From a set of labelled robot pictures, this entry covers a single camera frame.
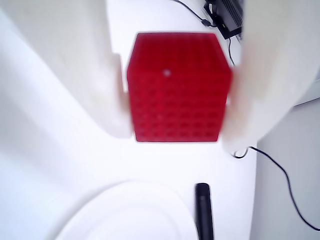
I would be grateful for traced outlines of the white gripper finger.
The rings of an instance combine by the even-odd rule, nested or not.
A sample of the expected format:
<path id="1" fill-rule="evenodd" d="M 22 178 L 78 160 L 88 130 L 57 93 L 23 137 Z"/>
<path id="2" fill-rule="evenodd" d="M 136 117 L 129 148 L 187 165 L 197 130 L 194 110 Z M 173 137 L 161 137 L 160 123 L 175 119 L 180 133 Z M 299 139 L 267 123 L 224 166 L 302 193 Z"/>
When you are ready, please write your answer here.
<path id="1" fill-rule="evenodd" d="M 221 130 L 229 153 L 257 143 L 303 97 L 320 68 L 317 0 L 247 0 L 241 55 Z"/>
<path id="2" fill-rule="evenodd" d="M 106 1 L 3 0 L 0 7 L 99 127 L 116 138 L 131 137 Z"/>

